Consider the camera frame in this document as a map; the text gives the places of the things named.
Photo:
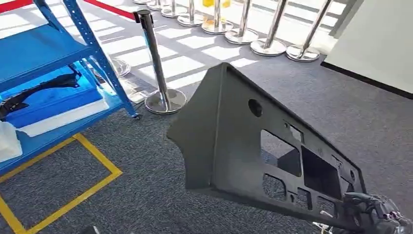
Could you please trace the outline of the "robot's right hand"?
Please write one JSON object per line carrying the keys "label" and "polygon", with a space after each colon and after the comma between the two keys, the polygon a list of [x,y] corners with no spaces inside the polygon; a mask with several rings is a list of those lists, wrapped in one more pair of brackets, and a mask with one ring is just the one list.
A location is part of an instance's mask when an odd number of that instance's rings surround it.
{"label": "robot's right hand", "polygon": [[355,212],[354,217],[367,215],[370,224],[364,234],[411,234],[413,223],[401,214],[392,199],[385,195],[356,192],[344,194],[344,205]]}

